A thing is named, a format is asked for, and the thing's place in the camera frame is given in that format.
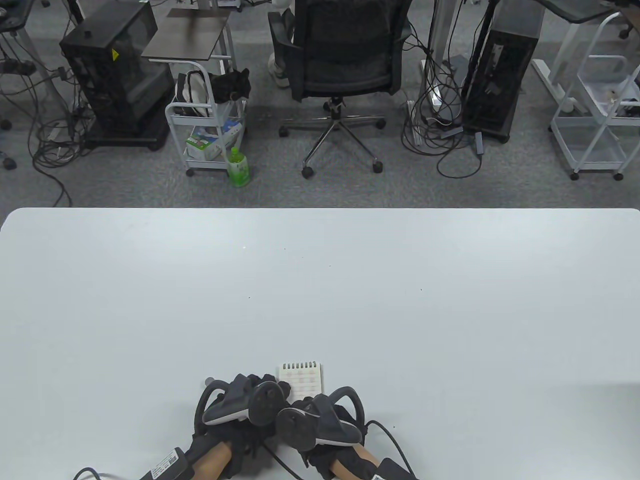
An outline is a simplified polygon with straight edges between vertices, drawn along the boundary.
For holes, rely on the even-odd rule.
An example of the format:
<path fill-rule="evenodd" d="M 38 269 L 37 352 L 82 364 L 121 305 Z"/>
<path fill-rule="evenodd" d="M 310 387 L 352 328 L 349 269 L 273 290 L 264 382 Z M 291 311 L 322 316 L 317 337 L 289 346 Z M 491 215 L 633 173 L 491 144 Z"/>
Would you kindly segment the person's left hand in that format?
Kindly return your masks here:
<path fill-rule="evenodd" d="M 254 455 L 275 435 L 290 392 L 287 382 L 270 374 L 238 374 L 231 382 L 209 378 L 195 408 L 190 451 L 228 442 L 235 454 Z"/>

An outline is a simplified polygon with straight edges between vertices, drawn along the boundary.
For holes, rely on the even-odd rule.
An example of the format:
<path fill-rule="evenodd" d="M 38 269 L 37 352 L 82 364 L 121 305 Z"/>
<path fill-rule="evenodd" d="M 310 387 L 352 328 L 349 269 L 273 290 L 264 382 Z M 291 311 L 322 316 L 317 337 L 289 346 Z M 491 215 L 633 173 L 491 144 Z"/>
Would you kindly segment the person's right hand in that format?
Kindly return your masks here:
<path fill-rule="evenodd" d="M 282 442 L 295 448 L 304 464 L 325 480 L 370 480 L 380 466 L 364 447 L 364 424 L 330 396 L 297 400 L 276 423 Z"/>

